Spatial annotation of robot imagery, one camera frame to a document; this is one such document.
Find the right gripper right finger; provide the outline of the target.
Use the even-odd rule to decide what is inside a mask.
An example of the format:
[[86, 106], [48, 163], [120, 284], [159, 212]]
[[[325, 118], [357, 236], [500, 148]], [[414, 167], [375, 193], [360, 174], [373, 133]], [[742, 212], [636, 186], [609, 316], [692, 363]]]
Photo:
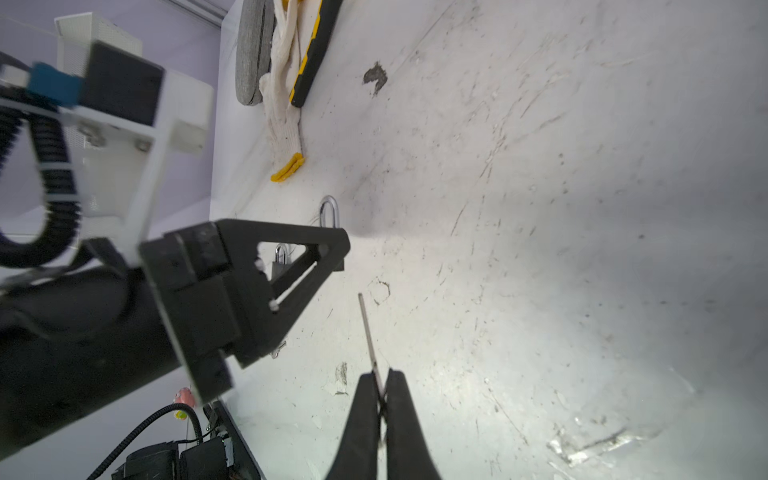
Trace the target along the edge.
[[390, 369], [385, 385], [387, 478], [440, 479], [405, 374]]

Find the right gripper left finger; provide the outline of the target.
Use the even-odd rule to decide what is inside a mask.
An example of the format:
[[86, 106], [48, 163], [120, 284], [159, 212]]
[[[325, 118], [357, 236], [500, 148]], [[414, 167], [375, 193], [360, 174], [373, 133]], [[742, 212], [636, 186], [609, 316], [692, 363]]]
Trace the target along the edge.
[[374, 374], [366, 373], [359, 377], [326, 479], [376, 480], [379, 434], [379, 391]]

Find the silver key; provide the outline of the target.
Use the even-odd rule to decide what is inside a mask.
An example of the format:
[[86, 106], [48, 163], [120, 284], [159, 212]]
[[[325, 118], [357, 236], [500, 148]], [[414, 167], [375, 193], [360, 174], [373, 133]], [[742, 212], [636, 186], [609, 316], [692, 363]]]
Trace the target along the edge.
[[377, 388], [378, 399], [380, 401], [383, 401], [384, 397], [385, 397], [385, 390], [384, 390], [384, 385], [383, 385], [383, 382], [382, 382], [380, 370], [379, 370], [379, 367], [378, 367], [378, 361], [377, 361], [377, 358], [376, 358], [376, 352], [375, 352], [375, 347], [374, 347], [374, 344], [373, 344], [373, 338], [372, 338], [369, 318], [368, 318], [368, 314], [367, 314], [367, 310], [366, 310], [364, 295], [361, 292], [359, 292], [357, 294], [357, 298], [358, 298], [361, 318], [362, 318], [362, 322], [363, 322], [363, 326], [364, 326], [364, 332], [365, 332], [366, 344], [367, 344], [367, 349], [368, 349], [368, 355], [369, 355], [369, 360], [370, 360], [370, 363], [371, 363], [371, 372], [372, 372], [372, 374], [374, 376], [375, 385], [376, 385], [376, 388]]

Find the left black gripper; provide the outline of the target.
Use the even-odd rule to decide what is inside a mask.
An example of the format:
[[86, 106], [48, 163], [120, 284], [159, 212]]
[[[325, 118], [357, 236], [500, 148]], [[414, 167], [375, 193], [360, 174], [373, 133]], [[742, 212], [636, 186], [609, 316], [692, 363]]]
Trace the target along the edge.
[[[347, 232], [225, 219], [142, 245], [130, 267], [104, 239], [66, 266], [1, 282], [1, 454], [22, 449], [184, 367], [197, 395], [232, 385], [285, 339], [350, 252]], [[305, 248], [270, 279], [262, 243]]]

